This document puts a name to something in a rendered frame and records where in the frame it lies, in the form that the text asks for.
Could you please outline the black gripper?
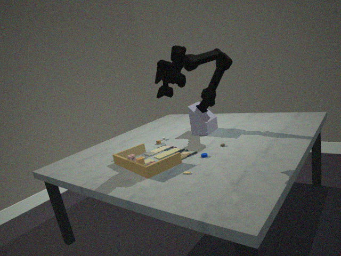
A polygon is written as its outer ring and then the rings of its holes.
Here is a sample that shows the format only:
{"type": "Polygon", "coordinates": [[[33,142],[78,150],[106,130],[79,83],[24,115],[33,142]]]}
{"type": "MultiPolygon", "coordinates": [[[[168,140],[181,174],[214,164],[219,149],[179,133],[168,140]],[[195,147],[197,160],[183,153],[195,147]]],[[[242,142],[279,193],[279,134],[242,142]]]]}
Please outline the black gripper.
{"type": "MultiPolygon", "coordinates": [[[[176,70],[175,66],[172,66],[171,62],[165,60],[159,60],[157,62],[157,72],[155,83],[159,83],[161,80],[163,81],[163,85],[159,88],[157,93],[157,98],[162,96],[172,97],[173,96],[173,88],[168,86],[168,83],[174,82],[174,77],[170,75],[173,70],[176,70]]],[[[178,69],[176,70],[178,71],[178,69]]]]}

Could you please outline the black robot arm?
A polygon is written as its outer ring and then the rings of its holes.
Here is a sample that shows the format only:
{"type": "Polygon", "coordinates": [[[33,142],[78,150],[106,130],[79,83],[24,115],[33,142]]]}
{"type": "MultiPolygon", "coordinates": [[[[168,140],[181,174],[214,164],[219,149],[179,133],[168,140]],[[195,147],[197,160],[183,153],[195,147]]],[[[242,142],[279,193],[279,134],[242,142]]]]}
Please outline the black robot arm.
{"type": "Polygon", "coordinates": [[[224,72],[232,65],[232,59],[229,58],[220,49],[208,51],[198,55],[186,54],[186,48],[184,46],[174,45],[171,51],[172,66],[175,66],[178,71],[173,70],[170,75],[174,77],[174,83],[179,87],[184,87],[186,83],[186,76],[181,73],[184,67],[186,71],[193,71],[201,64],[216,60],[216,69],[213,74],[213,78],[207,88],[202,91],[202,101],[196,107],[202,112],[207,112],[207,108],[212,107],[215,104],[216,89],[224,74],[224,72]]]}

